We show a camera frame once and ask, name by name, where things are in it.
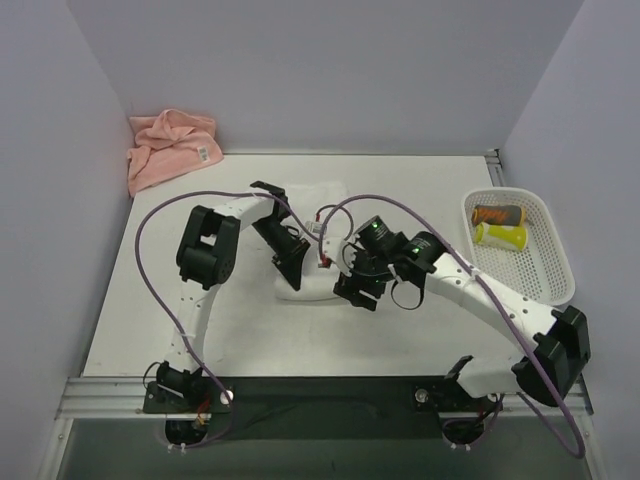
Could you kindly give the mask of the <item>white towel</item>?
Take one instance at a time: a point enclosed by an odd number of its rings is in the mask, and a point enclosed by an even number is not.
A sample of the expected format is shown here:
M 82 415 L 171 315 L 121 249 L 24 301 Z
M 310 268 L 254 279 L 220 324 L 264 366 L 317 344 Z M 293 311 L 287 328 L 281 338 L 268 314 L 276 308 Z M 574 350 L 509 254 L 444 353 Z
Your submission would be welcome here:
M 347 186 L 340 181 L 285 184 L 284 190 L 289 205 L 304 226 L 308 220 L 324 221 L 333 206 L 349 196 Z M 335 266 L 329 269 L 319 268 L 317 237 L 309 236 L 303 231 L 300 232 L 300 236 L 310 243 L 303 263 L 301 288 L 299 291 L 294 291 L 277 272 L 274 281 L 275 297 L 283 301 L 298 302 L 325 301 L 335 298 L 333 287 L 338 279 L 339 270 Z

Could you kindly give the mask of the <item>pink towel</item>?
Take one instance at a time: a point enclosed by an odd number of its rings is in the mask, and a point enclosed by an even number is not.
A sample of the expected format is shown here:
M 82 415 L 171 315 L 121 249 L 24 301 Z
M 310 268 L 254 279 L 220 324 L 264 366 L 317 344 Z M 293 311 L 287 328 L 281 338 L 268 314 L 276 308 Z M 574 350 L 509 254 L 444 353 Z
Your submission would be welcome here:
M 156 116 L 131 116 L 129 124 L 134 133 L 134 146 L 126 154 L 131 197 L 224 158 L 210 117 L 165 109 Z

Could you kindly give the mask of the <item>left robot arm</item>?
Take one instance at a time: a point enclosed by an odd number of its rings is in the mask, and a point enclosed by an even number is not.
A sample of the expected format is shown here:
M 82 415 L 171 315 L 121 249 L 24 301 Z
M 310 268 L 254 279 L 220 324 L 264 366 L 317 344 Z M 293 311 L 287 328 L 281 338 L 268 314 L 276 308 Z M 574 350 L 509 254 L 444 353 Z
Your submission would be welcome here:
M 291 215 L 283 188 L 262 181 L 246 193 L 226 195 L 215 208 L 196 206 L 187 220 L 176 254 L 181 280 L 178 312 L 171 312 L 140 269 L 143 282 L 174 323 L 169 353 L 148 386 L 146 413 L 193 412 L 211 398 L 214 385 L 230 394 L 204 367 L 204 343 L 211 310 L 220 287 L 229 280 L 241 232 L 252 227 L 273 251 L 272 263 L 294 290 L 301 288 L 308 240 L 282 224 Z

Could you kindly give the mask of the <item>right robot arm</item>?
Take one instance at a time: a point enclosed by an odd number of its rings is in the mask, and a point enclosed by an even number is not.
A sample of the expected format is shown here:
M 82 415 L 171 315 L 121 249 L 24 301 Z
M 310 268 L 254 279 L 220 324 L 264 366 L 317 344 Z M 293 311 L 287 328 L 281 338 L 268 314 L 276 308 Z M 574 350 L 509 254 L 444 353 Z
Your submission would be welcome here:
M 337 265 L 337 296 L 373 311 L 384 293 L 402 284 L 461 307 L 517 349 L 505 358 L 461 358 L 443 385 L 452 408 L 463 410 L 478 398 L 497 393 L 525 394 L 557 407 L 591 358 L 586 315 L 574 306 L 558 309 L 539 303 L 468 263 L 436 235 L 413 237 L 393 232 L 378 216 L 352 240 L 327 241 L 325 258 Z

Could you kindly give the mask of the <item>rolled yellow towel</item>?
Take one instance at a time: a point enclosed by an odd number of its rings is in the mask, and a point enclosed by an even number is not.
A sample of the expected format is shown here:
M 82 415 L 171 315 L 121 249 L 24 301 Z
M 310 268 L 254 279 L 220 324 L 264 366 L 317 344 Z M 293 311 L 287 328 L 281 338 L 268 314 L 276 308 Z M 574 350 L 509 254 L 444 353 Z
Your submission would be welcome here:
M 528 230 L 524 226 L 492 225 L 483 222 L 475 227 L 473 242 L 503 250 L 523 251 L 528 245 Z

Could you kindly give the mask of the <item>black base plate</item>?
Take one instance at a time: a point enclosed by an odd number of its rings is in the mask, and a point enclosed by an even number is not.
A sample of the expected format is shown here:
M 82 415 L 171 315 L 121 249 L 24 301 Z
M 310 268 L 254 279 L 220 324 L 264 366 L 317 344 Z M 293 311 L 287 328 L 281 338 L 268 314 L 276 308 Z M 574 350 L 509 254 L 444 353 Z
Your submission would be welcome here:
M 381 407 L 304 402 L 273 408 L 253 403 L 242 408 L 230 402 L 224 414 L 198 411 L 193 418 L 165 417 L 164 432 L 176 444 L 198 444 L 207 436 L 226 441 L 423 440 L 439 437 L 445 420 L 459 418 L 462 430 L 478 438 L 496 403 L 486 412 L 445 414 L 434 407 L 415 412 L 389 402 Z

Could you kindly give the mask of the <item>aluminium front rail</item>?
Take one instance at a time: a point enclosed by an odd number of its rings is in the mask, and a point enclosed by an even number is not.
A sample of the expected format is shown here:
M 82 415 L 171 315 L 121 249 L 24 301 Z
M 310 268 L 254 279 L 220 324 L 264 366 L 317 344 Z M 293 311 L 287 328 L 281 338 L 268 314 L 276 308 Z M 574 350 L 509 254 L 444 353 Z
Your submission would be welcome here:
M 445 376 L 280 376 L 227 377 L 218 387 L 200 369 L 180 372 L 162 364 L 141 378 L 81 377 L 67 382 L 57 416 L 60 418 L 125 418 L 134 415 L 193 418 L 198 411 L 224 414 L 229 403 L 269 408 L 304 402 L 354 402 L 365 406 L 407 407 L 423 412 L 486 412 L 499 392 L 474 397 L 451 374 Z

